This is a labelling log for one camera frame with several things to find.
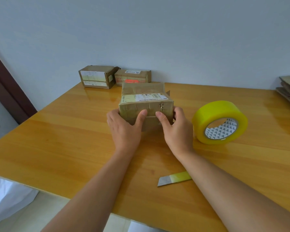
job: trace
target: white plastic bag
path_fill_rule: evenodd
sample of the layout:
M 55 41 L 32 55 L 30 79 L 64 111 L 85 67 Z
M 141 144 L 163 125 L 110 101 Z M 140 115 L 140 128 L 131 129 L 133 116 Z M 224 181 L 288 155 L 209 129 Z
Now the white plastic bag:
M 38 190 L 0 178 L 0 221 L 30 204 Z

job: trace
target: dark wooden door frame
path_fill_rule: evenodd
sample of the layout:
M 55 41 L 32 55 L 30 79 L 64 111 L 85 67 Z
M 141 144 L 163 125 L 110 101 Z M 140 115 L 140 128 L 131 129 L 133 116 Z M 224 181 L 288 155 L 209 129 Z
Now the dark wooden door frame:
M 37 113 L 31 101 L 0 60 L 0 102 L 17 123 Z

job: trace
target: fingernail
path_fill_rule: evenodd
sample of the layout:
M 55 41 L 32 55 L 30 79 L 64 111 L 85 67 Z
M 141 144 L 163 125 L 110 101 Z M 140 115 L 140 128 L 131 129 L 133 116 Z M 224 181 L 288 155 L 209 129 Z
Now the fingernail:
M 147 115 L 147 110 L 142 110 L 142 111 L 141 111 L 141 114 L 142 114 L 143 116 L 146 116 L 146 115 Z
M 156 111 L 156 117 L 160 117 L 162 113 L 160 111 Z

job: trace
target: hand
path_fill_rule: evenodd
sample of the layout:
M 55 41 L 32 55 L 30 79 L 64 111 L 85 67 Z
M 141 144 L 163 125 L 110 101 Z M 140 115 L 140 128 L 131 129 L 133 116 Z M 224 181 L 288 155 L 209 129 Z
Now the hand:
M 183 152 L 194 151 L 192 123 L 186 119 L 182 108 L 174 108 L 176 121 L 173 125 L 170 125 L 162 112 L 156 112 L 156 117 L 162 124 L 165 141 L 175 156 Z
M 134 154 L 140 144 L 142 125 L 147 116 L 147 110 L 142 110 L 139 113 L 134 125 L 130 125 L 120 117 L 119 109 L 110 111 L 106 116 L 116 152 Z

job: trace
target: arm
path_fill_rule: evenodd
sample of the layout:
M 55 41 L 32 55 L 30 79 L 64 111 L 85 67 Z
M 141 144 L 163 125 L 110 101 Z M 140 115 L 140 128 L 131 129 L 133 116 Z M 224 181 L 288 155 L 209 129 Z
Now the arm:
M 132 126 L 118 112 L 116 109 L 107 114 L 116 147 L 114 155 L 42 232 L 103 231 L 127 167 L 139 146 L 142 124 L 147 115 L 147 110 L 141 111 Z
M 174 109 L 176 121 L 170 125 L 156 113 L 166 143 L 186 168 L 226 228 L 233 231 L 290 231 L 290 212 L 196 154 L 193 128 L 183 110 Z

